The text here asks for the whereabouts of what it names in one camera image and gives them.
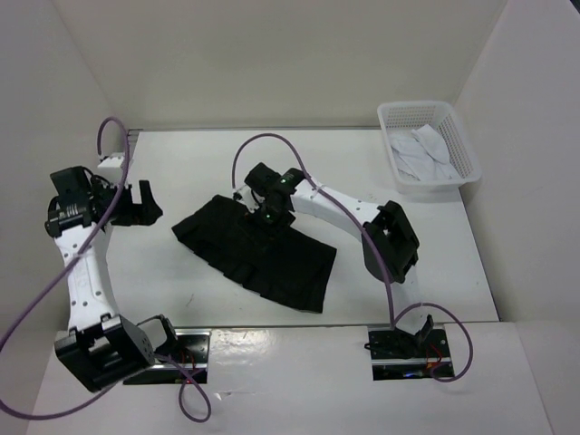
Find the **black skirt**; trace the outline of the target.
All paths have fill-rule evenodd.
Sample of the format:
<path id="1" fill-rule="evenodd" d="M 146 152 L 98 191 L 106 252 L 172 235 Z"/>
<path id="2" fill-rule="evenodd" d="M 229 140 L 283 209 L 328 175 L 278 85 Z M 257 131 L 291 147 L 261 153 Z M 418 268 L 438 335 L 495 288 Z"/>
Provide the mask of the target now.
<path id="1" fill-rule="evenodd" d="M 270 237 L 245 205 L 221 195 L 171 230 L 182 245 L 246 290 L 301 312 L 323 311 L 334 247 L 292 227 Z"/>

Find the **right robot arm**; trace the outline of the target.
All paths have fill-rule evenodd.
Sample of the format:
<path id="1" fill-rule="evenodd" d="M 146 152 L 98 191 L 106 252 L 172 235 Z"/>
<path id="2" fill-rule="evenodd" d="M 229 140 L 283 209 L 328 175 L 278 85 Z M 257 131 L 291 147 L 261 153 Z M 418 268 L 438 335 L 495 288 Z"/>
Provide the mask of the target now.
<path id="1" fill-rule="evenodd" d="M 297 214 L 304 214 L 357 239 L 366 270 L 385 285 L 390 327 L 397 334 L 398 348 L 416 356 L 428 346 L 424 321 L 400 328 L 395 316 L 396 304 L 411 298 L 395 296 L 392 286 L 405 283 L 419 260 L 420 246 L 399 203 L 364 202 L 326 187 L 303 169 L 291 168 L 280 174 L 264 163 L 254 166 L 243 185 L 234 189 L 234 199 L 246 205 L 257 224 L 270 233 L 289 226 Z"/>

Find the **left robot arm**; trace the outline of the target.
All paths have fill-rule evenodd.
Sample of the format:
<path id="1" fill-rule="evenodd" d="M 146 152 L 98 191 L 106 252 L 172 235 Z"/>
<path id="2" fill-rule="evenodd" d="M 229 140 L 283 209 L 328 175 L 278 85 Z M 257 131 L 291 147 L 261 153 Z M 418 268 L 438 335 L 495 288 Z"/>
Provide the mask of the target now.
<path id="1" fill-rule="evenodd" d="M 54 344 L 58 360 L 90 392 L 175 359 L 180 339 L 168 331 L 148 336 L 121 315 L 115 301 L 106 254 L 116 227 L 153 225 L 162 215 L 150 183 L 139 183 L 139 203 L 131 185 L 119 185 L 120 162 L 102 161 L 95 171 L 82 166 L 51 174 L 56 196 L 45 229 L 59 248 L 70 299 L 68 334 Z"/>

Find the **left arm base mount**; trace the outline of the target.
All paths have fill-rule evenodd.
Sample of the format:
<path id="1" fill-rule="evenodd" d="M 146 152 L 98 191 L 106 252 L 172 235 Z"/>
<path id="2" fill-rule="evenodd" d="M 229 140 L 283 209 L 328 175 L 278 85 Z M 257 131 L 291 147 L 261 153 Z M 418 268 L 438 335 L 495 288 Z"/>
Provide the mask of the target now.
<path id="1" fill-rule="evenodd" d="M 209 329 L 178 328 L 177 348 L 171 358 L 187 370 L 198 384 L 208 381 L 208 359 L 211 332 Z M 179 385 L 186 377 L 172 364 L 157 362 L 148 370 L 138 373 L 123 382 L 124 385 Z"/>

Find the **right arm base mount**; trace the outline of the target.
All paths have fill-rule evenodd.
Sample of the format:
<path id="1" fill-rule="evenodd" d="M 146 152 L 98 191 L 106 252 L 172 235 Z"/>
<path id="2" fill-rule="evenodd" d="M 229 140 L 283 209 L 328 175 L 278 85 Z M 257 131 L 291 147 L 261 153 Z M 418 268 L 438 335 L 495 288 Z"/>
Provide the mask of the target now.
<path id="1" fill-rule="evenodd" d="M 363 346 L 371 358 L 375 381 L 418 380 L 455 375 L 447 335 L 442 328 L 433 329 L 418 348 L 403 344 L 399 336 L 386 327 L 368 329 Z"/>

